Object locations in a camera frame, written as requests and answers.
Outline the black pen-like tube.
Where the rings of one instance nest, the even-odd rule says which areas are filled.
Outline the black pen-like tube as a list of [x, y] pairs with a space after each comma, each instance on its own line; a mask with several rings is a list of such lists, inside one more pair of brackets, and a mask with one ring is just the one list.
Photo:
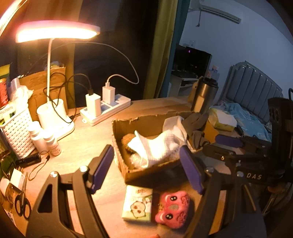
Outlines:
[[26, 168], [34, 164], [40, 163], [42, 160], [39, 153], [32, 154], [26, 158], [19, 159], [15, 162], [16, 167]]

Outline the stainless steel travel tumbler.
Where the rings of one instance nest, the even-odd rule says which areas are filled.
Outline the stainless steel travel tumbler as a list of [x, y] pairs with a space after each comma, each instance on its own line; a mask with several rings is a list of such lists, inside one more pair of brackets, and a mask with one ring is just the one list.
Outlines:
[[199, 79], [191, 111], [201, 114], [206, 113], [212, 105], [217, 91], [218, 82], [215, 79], [208, 77]]

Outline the cartoon pocket tissue pack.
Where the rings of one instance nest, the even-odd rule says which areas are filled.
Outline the cartoon pocket tissue pack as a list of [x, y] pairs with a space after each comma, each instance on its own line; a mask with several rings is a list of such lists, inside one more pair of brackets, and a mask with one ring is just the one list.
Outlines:
[[151, 222], [152, 201], [153, 189], [127, 185], [122, 219], [134, 222]]

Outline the white woven basket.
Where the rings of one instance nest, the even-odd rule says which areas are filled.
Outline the white woven basket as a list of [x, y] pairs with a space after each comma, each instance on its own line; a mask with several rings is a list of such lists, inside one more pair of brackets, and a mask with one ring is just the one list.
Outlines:
[[27, 157], [35, 149], [28, 131], [30, 123], [32, 118], [26, 107], [21, 113], [15, 114], [1, 125], [2, 133], [18, 159]]

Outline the white shelf unit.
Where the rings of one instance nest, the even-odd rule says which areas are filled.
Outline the white shelf unit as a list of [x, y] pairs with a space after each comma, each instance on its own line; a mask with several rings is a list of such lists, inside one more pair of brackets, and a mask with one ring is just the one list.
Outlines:
[[171, 75], [168, 88], [168, 97], [189, 96], [192, 86], [197, 82], [197, 78], [182, 78]]

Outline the yellow tissue pack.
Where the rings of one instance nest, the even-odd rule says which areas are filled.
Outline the yellow tissue pack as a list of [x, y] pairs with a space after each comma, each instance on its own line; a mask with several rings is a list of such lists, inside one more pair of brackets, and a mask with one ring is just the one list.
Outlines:
[[215, 129], [232, 132], [237, 127], [237, 121], [233, 115], [214, 108], [209, 109], [208, 113], [208, 121]]

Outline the brown sponge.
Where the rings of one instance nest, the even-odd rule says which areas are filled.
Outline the brown sponge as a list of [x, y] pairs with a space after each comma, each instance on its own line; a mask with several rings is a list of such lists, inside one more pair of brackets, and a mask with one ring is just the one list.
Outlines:
[[123, 146], [123, 148], [125, 148], [129, 153], [132, 153], [134, 154], [135, 153], [135, 150], [131, 149], [129, 146], [128, 146], [128, 143], [133, 139], [135, 138], [135, 135], [133, 133], [129, 133], [129, 134], [126, 134], [122, 137], [121, 139], [121, 144]]

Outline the white folded cloth in box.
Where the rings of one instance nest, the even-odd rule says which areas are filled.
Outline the white folded cloth in box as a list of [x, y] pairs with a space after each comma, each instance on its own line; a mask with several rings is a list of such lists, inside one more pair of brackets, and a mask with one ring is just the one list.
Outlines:
[[183, 120], [184, 118], [182, 116], [172, 116], [166, 118], [162, 126], [162, 131], [165, 132], [170, 130], [172, 134], [176, 135], [177, 137], [185, 137], [187, 133], [182, 125]]

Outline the brown cardboard box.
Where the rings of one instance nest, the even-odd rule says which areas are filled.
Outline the brown cardboard box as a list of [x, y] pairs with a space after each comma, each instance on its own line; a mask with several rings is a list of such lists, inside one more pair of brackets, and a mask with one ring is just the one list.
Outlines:
[[198, 150], [214, 143], [219, 131], [208, 114], [169, 111], [112, 122], [118, 167], [126, 184], [140, 183], [179, 165], [179, 148]]

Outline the dark grey knit sock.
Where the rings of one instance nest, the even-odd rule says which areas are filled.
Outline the dark grey knit sock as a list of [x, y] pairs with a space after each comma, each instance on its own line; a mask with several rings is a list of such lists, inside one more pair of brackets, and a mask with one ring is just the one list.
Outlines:
[[209, 140], [205, 138], [205, 133], [203, 132], [208, 117], [208, 113], [192, 113], [182, 121], [182, 125], [187, 132], [191, 146], [196, 150], [200, 149], [205, 144], [209, 144]]

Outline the black scissors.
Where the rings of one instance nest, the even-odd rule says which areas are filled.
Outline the black scissors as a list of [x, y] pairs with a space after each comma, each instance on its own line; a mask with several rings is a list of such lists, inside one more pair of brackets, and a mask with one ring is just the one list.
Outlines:
[[28, 221], [31, 215], [32, 208], [29, 200], [26, 197], [25, 190], [26, 187], [23, 187], [21, 193], [16, 196], [14, 201], [14, 207], [17, 215], [19, 217], [24, 217], [24, 219]]

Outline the pink plush toy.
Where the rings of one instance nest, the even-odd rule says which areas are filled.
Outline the pink plush toy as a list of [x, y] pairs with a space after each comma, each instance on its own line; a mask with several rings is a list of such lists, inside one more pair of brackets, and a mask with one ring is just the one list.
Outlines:
[[164, 193], [160, 197], [160, 210], [155, 221], [171, 229], [180, 229], [187, 220], [190, 196], [186, 191]]

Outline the grey padded headboard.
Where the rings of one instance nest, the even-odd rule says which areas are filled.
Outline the grey padded headboard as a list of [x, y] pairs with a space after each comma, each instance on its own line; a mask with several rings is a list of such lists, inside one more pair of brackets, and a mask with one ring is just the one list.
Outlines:
[[230, 67], [219, 100], [240, 104], [265, 124], [269, 121], [268, 100], [282, 96], [282, 89], [275, 81], [244, 61]]

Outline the labelled white pill bottle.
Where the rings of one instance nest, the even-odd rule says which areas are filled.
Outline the labelled white pill bottle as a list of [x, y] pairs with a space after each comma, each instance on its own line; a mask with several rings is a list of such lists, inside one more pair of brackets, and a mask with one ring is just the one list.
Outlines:
[[51, 156], [58, 156], [61, 154], [61, 147], [56, 139], [56, 137], [49, 131], [45, 131], [43, 138], [46, 142], [47, 148], [49, 150], [49, 154]]

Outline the light blue bedding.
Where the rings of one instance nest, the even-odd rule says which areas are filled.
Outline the light blue bedding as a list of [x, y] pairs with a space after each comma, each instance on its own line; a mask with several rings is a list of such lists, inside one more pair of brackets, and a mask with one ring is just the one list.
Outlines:
[[271, 136], [263, 123], [261, 123], [255, 115], [249, 113], [247, 110], [244, 110], [240, 104], [221, 101], [220, 105], [214, 105], [212, 108], [219, 109], [225, 113], [233, 115], [237, 121], [237, 125], [239, 125], [243, 132], [248, 136], [256, 136], [261, 140], [271, 142]]

